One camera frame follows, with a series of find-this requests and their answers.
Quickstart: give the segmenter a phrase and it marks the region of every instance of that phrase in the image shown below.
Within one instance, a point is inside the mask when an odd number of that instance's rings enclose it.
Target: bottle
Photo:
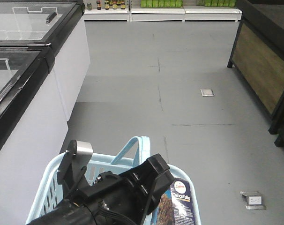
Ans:
[[[205,0],[204,6],[205,7],[210,7],[212,3],[212,0]]]
[[[113,9],[117,9],[117,0],[113,0]]]
[[[229,7],[230,6],[230,0],[224,0],[223,7]]]
[[[92,10],[92,3],[91,3],[91,2],[88,2],[88,3],[87,3],[87,9],[88,9],[89,11]]]
[[[217,7],[217,5],[218,5],[218,0],[212,0],[211,6],[212,7]]]
[[[175,8],[176,0],[170,0],[170,8]]]
[[[121,0],[121,9],[125,9],[125,1]]]
[[[182,0],[176,0],[175,7],[176,8],[181,8],[183,6],[183,1]]]
[[[146,0],[146,7],[152,8],[152,0]]]
[[[159,0],[159,8],[163,8],[164,7],[164,0]]]
[[[101,10],[101,1],[100,1],[100,0],[97,0],[97,1],[96,1],[96,4],[97,4],[97,9],[98,9],[98,10]]]
[[[141,0],[141,8],[146,8],[146,0]]]
[[[109,0],[105,0],[105,9],[106,10],[110,9],[110,2],[109,2]]]
[[[236,0],[230,0],[229,7],[235,7],[236,6]]]
[[[159,0],[152,0],[152,7],[158,8],[159,7]]]
[[[218,0],[218,7],[223,7],[224,0]]]
[[[164,0],[164,8],[170,7],[170,0]]]

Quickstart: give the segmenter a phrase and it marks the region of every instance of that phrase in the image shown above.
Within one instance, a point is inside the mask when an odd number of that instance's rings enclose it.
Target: store shelf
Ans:
[[[184,8],[140,8],[131,9],[131,21],[185,20]]]
[[[230,7],[184,6],[185,20],[231,20],[241,19],[242,11]]]
[[[128,8],[126,9],[93,9],[91,11],[86,10],[84,14],[85,20],[126,20],[129,21]]]

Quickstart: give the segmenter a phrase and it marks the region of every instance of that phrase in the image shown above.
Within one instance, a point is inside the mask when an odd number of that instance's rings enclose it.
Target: light blue shopping basket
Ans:
[[[133,148],[136,142],[138,142],[138,147],[134,159],[124,157],[124,155]],[[54,207],[56,207],[57,204],[63,199],[62,186],[57,183],[57,170],[63,159],[63,156],[64,153],[59,154],[47,165],[33,205],[30,209],[29,216],[26,220],[26,224],[52,211]],[[103,171],[112,171],[115,174],[120,174],[142,164],[148,157],[150,157],[149,137],[134,136],[127,142],[127,144],[116,156],[93,153],[92,158],[87,165],[85,177],[88,183],[92,185],[95,178]],[[201,225],[197,199],[192,181],[181,169],[173,165],[169,165],[169,167],[170,172],[174,177],[180,177],[189,181],[195,213],[195,222],[196,225]],[[147,216],[144,225],[150,225],[150,219],[151,216]]]

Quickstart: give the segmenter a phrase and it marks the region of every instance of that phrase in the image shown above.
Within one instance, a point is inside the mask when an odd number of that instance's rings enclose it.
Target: freezer glass lid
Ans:
[[[39,52],[0,52],[0,101],[19,80]]]
[[[43,41],[75,3],[0,3],[0,41]]]

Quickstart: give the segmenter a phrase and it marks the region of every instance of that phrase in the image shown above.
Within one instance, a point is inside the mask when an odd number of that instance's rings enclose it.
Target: chocolate bar package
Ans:
[[[176,178],[152,213],[151,225],[194,225],[194,209],[188,181]]]

